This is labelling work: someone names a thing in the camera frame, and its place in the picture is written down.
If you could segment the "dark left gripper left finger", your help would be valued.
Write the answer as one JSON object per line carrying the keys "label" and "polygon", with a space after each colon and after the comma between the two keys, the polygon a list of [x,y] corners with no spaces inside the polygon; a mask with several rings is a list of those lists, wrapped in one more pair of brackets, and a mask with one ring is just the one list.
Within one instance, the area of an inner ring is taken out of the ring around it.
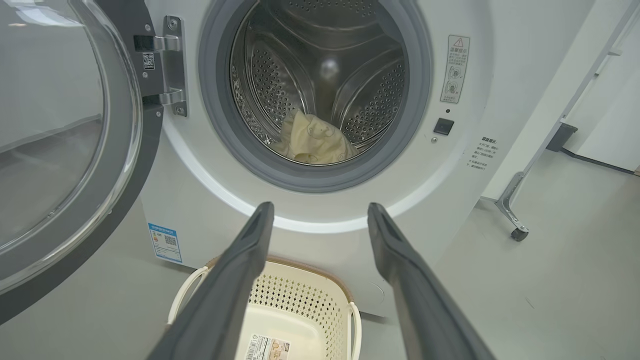
{"label": "dark left gripper left finger", "polygon": [[275,208],[261,203],[160,338],[150,360],[233,360],[254,280],[265,268]]}

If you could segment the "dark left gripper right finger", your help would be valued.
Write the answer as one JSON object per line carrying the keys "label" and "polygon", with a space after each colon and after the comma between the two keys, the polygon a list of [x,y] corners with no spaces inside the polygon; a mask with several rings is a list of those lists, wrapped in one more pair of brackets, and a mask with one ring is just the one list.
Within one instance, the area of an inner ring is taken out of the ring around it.
{"label": "dark left gripper right finger", "polygon": [[380,203],[367,209],[375,266],[391,285],[409,360],[493,360],[494,354]]}

